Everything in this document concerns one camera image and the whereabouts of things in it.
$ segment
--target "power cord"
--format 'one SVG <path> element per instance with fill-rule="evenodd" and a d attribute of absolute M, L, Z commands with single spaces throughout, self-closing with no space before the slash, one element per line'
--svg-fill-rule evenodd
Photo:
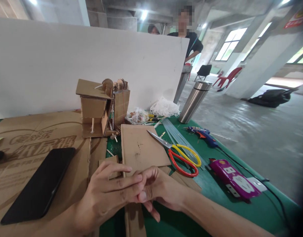
<path fill-rule="evenodd" d="M 263 183 L 264 182 L 269 182 L 270 180 L 269 179 L 264 179 L 264 180 L 260 180 L 258 179 L 256 176 L 254 176 L 247 168 L 243 167 L 240 163 L 238 163 L 233 157 L 231 157 L 229 154 L 227 154 L 222 148 L 220 147 L 217 147 L 218 149 L 220 149 L 228 158 L 230 158 L 233 162 L 235 162 L 236 164 L 238 164 L 241 168 L 243 168 L 244 170 L 246 170 L 248 173 L 250 173 L 255 179 L 257 179 L 259 182 Z M 288 220 L 288 217 L 287 217 L 287 214 L 286 214 L 286 210 L 284 208 L 284 205 L 282 203 L 282 201 L 280 200 L 280 198 L 269 188 L 265 185 L 265 187 L 267 188 L 267 190 L 269 192 L 271 192 L 273 194 L 273 196 L 278 200 L 278 202 L 280 203 L 280 206 L 281 206 L 281 209 L 282 209 L 282 213 L 283 213 L 283 217 L 284 217 L 284 220 L 285 220 L 285 223 L 286 223 L 286 226 L 287 228 L 289 229 L 289 231 L 291 232 L 292 229 L 291 229 L 291 226 L 290 226 L 290 223 L 289 223 L 289 220 Z"/>

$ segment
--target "hand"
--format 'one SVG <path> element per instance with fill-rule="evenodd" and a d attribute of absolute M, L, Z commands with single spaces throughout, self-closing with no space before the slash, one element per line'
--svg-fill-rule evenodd
<path fill-rule="evenodd" d="M 114 172 L 131 172 L 132 168 L 104 161 L 92 175 L 83 198 L 76 203 L 75 225 L 81 234 L 88 234 L 129 202 L 138 202 L 143 190 L 141 174 L 109 180 Z"/>
<path fill-rule="evenodd" d="M 182 206 L 188 193 L 187 187 L 179 184 L 156 166 L 141 172 L 145 188 L 138 195 L 139 202 L 143 203 L 157 222 L 160 214 L 154 208 L 152 201 L 156 200 L 174 211 L 182 211 Z"/>

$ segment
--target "window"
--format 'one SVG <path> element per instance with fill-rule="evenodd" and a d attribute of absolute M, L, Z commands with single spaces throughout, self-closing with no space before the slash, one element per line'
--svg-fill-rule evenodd
<path fill-rule="evenodd" d="M 247 28 L 231 31 L 215 60 L 227 61 L 246 30 Z"/>
<path fill-rule="evenodd" d="M 263 36 L 263 34 L 268 30 L 269 26 L 271 25 L 272 22 L 269 22 L 268 25 L 266 26 L 266 28 L 263 29 L 263 31 L 261 32 L 261 34 L 258 36 L 258 39 L 256 39 L 256 41 L 253 43 L 253 45 L 250 47 L 250 49 L 248 50 L 248 52 L 246 53 L 244 59 L 242 61 L 245 61 L 248 54 L 253 50 L 253 48 L 255 47 L 255 45 L 257 44 L 258 40 L 261 38 L 261 36 Z"/>
<path fill-rule="evenodd" d="M 303 47 L 287 63 L 303 64 Z"/>

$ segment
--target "black phone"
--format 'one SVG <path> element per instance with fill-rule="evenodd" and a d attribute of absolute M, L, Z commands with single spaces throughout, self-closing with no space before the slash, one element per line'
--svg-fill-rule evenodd
<path fill-rule="evenodd" d="M 51 150 L 2 218 L 7 225 L 40 219 L 46 215 L 76 149 Z"/>

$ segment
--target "scissors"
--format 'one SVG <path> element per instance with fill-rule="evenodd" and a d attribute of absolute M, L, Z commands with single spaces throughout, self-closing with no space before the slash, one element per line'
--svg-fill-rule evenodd
<path fill-rule="evenodd" d="M 170 143 L 166 142 L 165 140 L 161 139 L 159 136 L 153 134 L 151 131 L 148 131 L 148 132 L 149 132 L 149 134 L 152 135 L 159 143 L 161 143 L 164 147 L 166 147 L 166 148 L 168 149 L 169 157 L 170 157 L 172 163 L 174 164 L 174 166 L 177 168 L 177 170 L 180 171 L 180 173 L 182 173 L 183 175 L 185 175 L 185 176 L 187 176 L 187 177 L 195 177 L 195 176 L 197 176 L 197 175 L 199 174 L 199 171 L 198 171 L 198 168 L 197 168 L 197 167 L 200 167 L 200 166 L 201 166 L 201 160 L 200 160 L 199 156 L 198 156 L 192 149 L 190 149 L 190 148 L 187 147 L 187 146 L 180 145 L 180 144 L 177 144 L 177 145 L 170 144 Z M 189 159 L 189 158 L 188 158 L 188 157 L 187 157 L 187 156 L 186 156 L 178 147 L 185 148 L 185 149 L 189 150 L 189 151 L 196 157 L 196 159 L 197 159 L 197 161 L 198 161 L 198 164 L 195 164 L 193 161 L 191 161 L 191 160 L 190 160 L 190 159 Z M 183 158 L 182 158 L 181 156 L 179 156 L 178 154 L 174 153 L 174 152 L 172 151 L 171 148 L 176 149 L 176 150 L 183 156 Z M 174 159 L 173 156 L 179 158 L 179 159 L 182 160 L 183 162 L 186 162 L 188 165 L 190 165 L 190 167 L 191 167 L 192 169 L 194 169 L 195 172 L 194 172 L 194 173 L 188 173 L 188 172 L 184 171 L 182 168 L 180 168 L 180 167 L 177 165 L 177 163 L 176 163 L 176 161 L 175 161 L 175 159 Z"/>

